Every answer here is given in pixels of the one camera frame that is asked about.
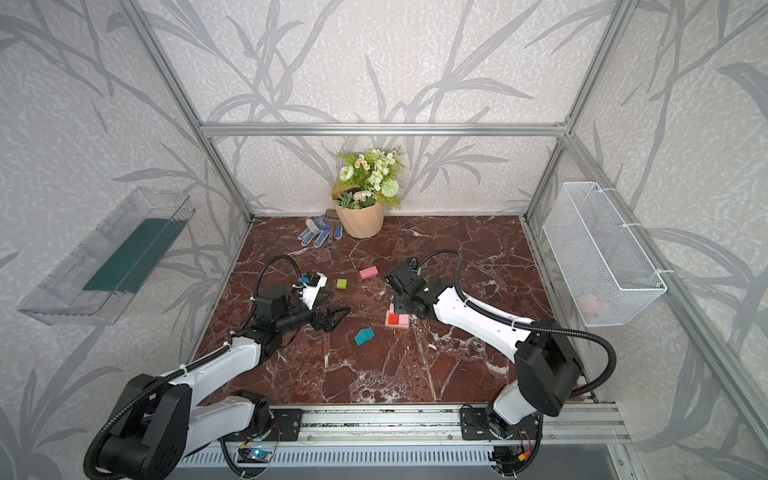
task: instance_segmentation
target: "white cable tray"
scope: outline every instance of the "white cable tray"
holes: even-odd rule
[[[656,267],[595,182],[566,182],[544,232],[587,326],[624,325],[667,291]]]

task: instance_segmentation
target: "teal sheet in bin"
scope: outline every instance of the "teal sheet in bin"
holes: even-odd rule
[[[176,241],[187,221],[144,219],[86,283],[83,290],[138,292],[157,262]]]

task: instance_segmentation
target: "potted plant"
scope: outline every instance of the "potted plant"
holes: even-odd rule
[[[342,152],[344,166],[331,191],[344,230],[355,238],[376,235],[384,224],[384,208],[400,208],[397,174],[403,164],[400,149],[384,152],[374,148],[364,154]]]

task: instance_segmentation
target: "wallpaper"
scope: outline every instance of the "wallpaper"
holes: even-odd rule
[[[584,330],[542,226],[563,182],[586,181],[566,154],[529,218],[565,322]],[[616,402],[650,480],[768,478],[768,458],[712,376],[670,310],[665,297],[623,326],[592,327],[614,346],[618,364],[600,387],[604,402]],[[595,378],[605,365],[600,346],[578,341]]]
[[[208,122],[563,121],[615,0],[141,0]]]
[[[184,361],[247,225],[112,2],[0,2],[0,478],[80,479],[126,381]],[[197,209],[113,326],[16,309],[136,187]]]
[[[768,2],[638,11],[579,138],[768,394]]]
[[[554,147],[551,137],[219,137],[215,143],[254,212],[321,214],[341,168],[336,154],[401,147],[398,214],[519,214]]]

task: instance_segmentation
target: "gray floor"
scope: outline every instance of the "gray floor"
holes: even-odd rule
[[[618,480],[605,445],[543,445],[521,480]],[[259,480],[496,480],[490,467],[268,468]],[[236,480],[226,468],[179,468],[168,480]]]

